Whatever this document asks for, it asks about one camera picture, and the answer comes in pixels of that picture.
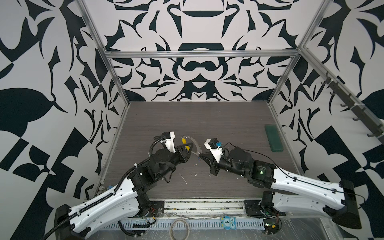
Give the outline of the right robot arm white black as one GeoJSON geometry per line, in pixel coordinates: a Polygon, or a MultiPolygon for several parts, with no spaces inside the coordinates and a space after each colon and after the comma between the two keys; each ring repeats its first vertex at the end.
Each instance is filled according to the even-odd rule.
{"type": "Polygon", "coordinates": [[[254,187],[269,189],[263,195],[267,206],[279,210],[276,191],[284,191],[310,200],[312,208],[315,204],[321,205],[320,211],[331,217],[339,226],[350,229],[361,229],[362,223],[359,206],[353,182],[342,180],[339,183],[324,182],[297,175],[284,170],[277,165],[254,160],[252,151],[233,148],[228,154],[218,147],[209,149],[198,156],[209,167],[210,173],[216,176],[220,170],[225,170],[247,179],[254,187]]]}

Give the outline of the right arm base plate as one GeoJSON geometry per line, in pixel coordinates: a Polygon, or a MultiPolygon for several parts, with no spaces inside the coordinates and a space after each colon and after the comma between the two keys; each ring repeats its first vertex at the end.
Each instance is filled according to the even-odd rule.
{"type": "Polygon", "coordinates": [[[244,205],[248,217],[264,218],[270,216],[270,214],[261,207],[260,200],[245,200],[244,205]]]}

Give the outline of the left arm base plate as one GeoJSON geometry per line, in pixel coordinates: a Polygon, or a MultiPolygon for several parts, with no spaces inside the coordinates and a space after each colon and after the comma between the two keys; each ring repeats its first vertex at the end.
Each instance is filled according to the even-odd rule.
{"type": "Polygon", "coordinates": [[[164,201],[150,201],[145,204],[139,205],[139,212],[134,216],[135,218],[157,217],[163,213],[165,207],[164,201]]]}

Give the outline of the metal keyring with keys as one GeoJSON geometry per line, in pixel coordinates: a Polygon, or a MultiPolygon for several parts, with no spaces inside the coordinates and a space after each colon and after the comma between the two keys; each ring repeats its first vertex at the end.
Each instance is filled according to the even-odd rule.
{"type": "Polygon", "coordinates": [[[192,151],[194,155],[199,156],[202,153],[202,148],[197,140],[187,135],[183,136],[183,140],[190,140],[194,144],[194,147],[196,148],[194,151],[192,151]]]}

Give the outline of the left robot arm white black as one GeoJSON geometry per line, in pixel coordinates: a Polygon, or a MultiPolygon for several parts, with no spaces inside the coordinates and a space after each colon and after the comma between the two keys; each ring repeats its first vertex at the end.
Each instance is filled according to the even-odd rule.
{"type": "Polygon", "coordinates": [[[171,175],[177,165],[191,157],[193,143],[157,150],[129,169],[118,184],[95,198],[56,210],[54,227],[41,238],[55,235],[58,240],[85,240],[104,227],[126,218],[144,217],[151,208],[147,191],[171,175]]]}

